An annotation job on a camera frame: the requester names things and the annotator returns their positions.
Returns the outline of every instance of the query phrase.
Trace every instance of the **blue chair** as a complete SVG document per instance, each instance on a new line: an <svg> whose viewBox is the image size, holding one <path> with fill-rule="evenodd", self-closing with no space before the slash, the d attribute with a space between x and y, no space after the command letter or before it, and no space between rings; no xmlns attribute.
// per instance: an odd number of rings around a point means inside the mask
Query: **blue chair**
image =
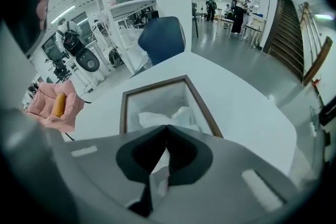
<svg viewBox="0 0 336 224"><path fill-rule="evenodd" d="M141 33L138 44L147 52L155 66L184 52L182 25L176 17L151 19Z"/></svg>

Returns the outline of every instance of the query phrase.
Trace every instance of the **wooden frame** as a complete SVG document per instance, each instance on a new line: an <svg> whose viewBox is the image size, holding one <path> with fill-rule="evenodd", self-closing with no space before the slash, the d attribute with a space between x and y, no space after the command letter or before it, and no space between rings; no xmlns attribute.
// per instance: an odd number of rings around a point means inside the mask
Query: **wooden frame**
<svg viewBox="0 0 336 224"><path fill-rule="evenodd" d="M212 131L214 136L217 137L221 137L222 133L216 123L216 121L214 120L214 118L212 117L209 109L207 108L206 104L204 103L202 97L200 96L200 94L198 93L197 89L195 88L195 86L193 85L193 83L191 82L190 78L187 75L183 75L180 77L176 77L176 78L172 78L172 79L168 79L168 80L163 80L154 84L150 84L150 85L146 85L137 89L133 89L127 92L124 92L122 95L122 101L121 101L121 111L120 111L120 128L119 128L119 132L120 134L125 134L127 133L127 107L128 107L128 98L139 94L139 93L143 93L143 92L147 92L147 91L151 91L151 90L155 90L157 88L161 88L161 87L165 87L168 85L172 85L172 84L176 84L179 82L184 82L189 90L191 91L194 99L196 100L197 105L199 106L202 114L204 115L204 118L207 122L207 124L209 125L210 130Z"/></svg>

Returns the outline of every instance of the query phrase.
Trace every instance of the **person in black clothes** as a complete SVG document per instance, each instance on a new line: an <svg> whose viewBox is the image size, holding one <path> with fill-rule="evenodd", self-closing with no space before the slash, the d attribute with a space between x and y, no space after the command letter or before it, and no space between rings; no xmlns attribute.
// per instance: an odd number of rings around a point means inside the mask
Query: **person in black clothes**
<svg viewBox="0 0 336 224"><path fill-rule="evenodd" d="M234 23L232 26L231 33L234 33L235 35L238 35L241 30L241 26L243 24L244 19L244 10L247 8L247 4L249 0L235 0L236 1L236 7L234 11Z"/></svg>
<svg viewBox="0 0 336 224"><path fill-rule="evenodd" d="M209 21L211 16L211 21L213 22L215 18L215 10L217 8L217 4L213 0L209 0L205 3L208 5L208 16L206 20Z"/></svg>

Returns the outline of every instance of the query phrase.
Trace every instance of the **stair railing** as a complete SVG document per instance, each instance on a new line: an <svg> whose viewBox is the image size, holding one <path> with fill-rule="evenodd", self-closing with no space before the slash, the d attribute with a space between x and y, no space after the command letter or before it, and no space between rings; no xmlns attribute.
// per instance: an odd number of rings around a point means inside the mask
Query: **stair railing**
<svg viewBox="0 0 336 224"><path fill-rule="evenodd" d="M307 2L299 5L299 9L302 13L300 22L301 32L304 33L303 31L306 27L309 38L310 57L312 63L309 70L303 76L302 83L304 86L306 86L321 68L330 51L333 41L330 37L326 36L323 45L321 44L319 32Z"/></svg>

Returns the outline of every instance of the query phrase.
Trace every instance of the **shelf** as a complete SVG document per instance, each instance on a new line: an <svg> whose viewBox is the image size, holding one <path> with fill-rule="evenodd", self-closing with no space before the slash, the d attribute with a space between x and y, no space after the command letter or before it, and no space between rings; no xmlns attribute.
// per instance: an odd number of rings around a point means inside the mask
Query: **shelf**
<svg viewBox="0 0 336 224"><path fill-rule="evenodd" d="M139 10L150 7L156 3L156 0L132 0L117 4L110 8L113 19L120 20L126 18Z"/></svg>

